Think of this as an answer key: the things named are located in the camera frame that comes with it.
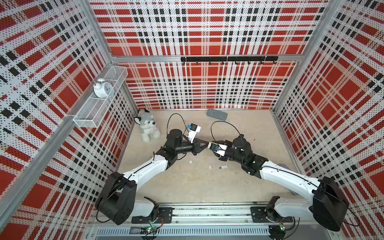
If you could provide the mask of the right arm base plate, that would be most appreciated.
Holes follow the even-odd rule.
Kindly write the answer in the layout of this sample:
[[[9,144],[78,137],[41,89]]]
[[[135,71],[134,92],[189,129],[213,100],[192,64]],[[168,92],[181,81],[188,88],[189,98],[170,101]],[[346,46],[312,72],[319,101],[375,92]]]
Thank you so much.
[[[281,217],[275,210],[267,207],[251,207],[254,223],[293,223],[292,217]]]

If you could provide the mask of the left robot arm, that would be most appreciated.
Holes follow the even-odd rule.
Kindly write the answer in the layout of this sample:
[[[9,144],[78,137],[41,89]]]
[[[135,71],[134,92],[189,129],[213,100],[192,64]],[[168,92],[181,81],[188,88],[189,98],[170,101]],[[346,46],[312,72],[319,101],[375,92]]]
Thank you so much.
[[[148,197],[138,198],[137,191],[153,177],[169,169],[178,160],[179,154],[192,153],[196,156],[205,150],[209,142],[197,139],[196,133],[193,131],[192,137],[188,138],[181,130],[173,129],[167,135],[165,145],[146,163],[123,174],[114,172],[109,175],[96,201],[96,214],[101,213],[108,219],[101,221],[96,217],[96,220],[121,225],[132,217],[154,223],[161,215],[159,204]]]

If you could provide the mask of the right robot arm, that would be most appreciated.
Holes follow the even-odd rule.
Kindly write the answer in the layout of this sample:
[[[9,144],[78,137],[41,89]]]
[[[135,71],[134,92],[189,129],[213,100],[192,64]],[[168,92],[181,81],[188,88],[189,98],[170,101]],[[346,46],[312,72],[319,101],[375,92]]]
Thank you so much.
[[[279,166],[253,153],[243,135],[232,142],[212,142],[209,148],[219,160],[239,163],[248,175],[279,184],[301,196],[293,200],[273,196],[262,214],[269,221],[310,218],[328,230],[341,230],[349,203],[333,179],[323,177],[320,180]]]

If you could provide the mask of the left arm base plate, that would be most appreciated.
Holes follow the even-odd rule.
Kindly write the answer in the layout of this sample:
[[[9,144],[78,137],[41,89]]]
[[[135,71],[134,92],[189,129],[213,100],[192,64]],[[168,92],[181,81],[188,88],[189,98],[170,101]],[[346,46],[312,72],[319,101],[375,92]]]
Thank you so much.
[[[132,224],[170,224],[174,208],[155,208],[148,217],[132,217]]]

